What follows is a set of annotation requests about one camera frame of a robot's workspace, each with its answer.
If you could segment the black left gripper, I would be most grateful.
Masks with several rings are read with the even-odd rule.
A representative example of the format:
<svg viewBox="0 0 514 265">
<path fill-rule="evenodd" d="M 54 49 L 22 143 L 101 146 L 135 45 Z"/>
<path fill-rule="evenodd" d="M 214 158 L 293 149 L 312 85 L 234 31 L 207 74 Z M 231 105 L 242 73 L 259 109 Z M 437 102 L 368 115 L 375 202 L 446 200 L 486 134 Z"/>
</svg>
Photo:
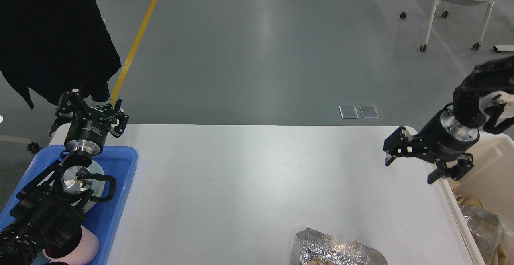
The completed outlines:
<svg viewBox="0 0 514 265">
<path fill-rule="evenodd" d="M 99 155 L 105 145 L 108 132 L 115 138 L 121 137 L 126 130 L 129 116 L 124 112 L 100 112 L 96 120 L 91 120 L 91 107 L 84 101 L 81 89 L 65 91 L 57 104 L 56 117 L 70 123 L 64 141 L 68 151 L 85 151 Z M 114 105 L 120 107 L 122 99 Z"/>
</svg>

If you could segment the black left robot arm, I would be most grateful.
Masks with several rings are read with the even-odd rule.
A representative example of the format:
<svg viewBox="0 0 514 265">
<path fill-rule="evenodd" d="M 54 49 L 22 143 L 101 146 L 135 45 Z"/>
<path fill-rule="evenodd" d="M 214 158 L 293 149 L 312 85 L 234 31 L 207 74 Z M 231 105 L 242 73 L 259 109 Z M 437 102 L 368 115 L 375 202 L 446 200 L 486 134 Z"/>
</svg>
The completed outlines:
<svg viewBox="0 0 514 265">
<path fill-rule="evenodd" d="M 60 159 L 53 161 L 17 194 L 14 221 L 1 231 L 2 265 L 29 265 L 48 247 L 61 249 L 77 234 L 88 202 L 105 203 L 116 192 L 116 178 L 91 172 L 94 156 L 104 150 L 108 133 L 123 135 L 129 116 L 118 99 L 101 109 L 84 101 L 79 89 L 65 91 L 57 104 L 51 135 L 70 124 Z"/>
</svg>

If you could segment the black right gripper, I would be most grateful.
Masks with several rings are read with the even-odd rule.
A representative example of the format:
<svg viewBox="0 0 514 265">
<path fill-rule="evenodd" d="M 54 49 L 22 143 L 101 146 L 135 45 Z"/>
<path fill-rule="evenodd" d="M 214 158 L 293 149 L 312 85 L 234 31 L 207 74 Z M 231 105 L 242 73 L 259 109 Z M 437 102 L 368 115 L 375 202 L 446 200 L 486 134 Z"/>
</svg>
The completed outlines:
<svg viewBox="0 0 514 265">
<path fill-rule="evenodd" d="M 479 140 L 479 130 L 470 129 L 461 124 L 451 109 L 442 109 L 434 115 L 417 135 L 411 135 L 405 126 L 398 127 L 384 140 L 383 151 L 386 153 L 386 166 L 399 157 L 416 157 L 422 159 L 431 155 L 436 169 L 427 177 L 427 183 L 433 184 L 440 178 L 459 181 L 474 168 L 473 155 L 465 153 Z M 452 167 L 446 161 L 454 161 Z"/>
</svg>

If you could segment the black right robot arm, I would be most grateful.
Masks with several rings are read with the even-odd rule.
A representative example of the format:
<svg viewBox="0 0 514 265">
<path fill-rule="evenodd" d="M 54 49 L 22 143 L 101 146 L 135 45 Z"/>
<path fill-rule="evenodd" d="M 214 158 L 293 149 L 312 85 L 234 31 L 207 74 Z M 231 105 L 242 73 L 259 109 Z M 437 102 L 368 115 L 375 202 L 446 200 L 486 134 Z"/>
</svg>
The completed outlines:
<svg viewBox="0 0 514 265">
<path fill-rule="evenodd" d="M 459 181 L 474 167 L 468 149 L 480 129 L 492 135 L 513 126 L 514 59 L 512 56 L 477 65 L 457 86 L 446 104 L 416 135 L 404 126 L 384 140 L 384 164 L 416 157 L 436 165 L 428 184 L 440 178 Z"/>
</svg>

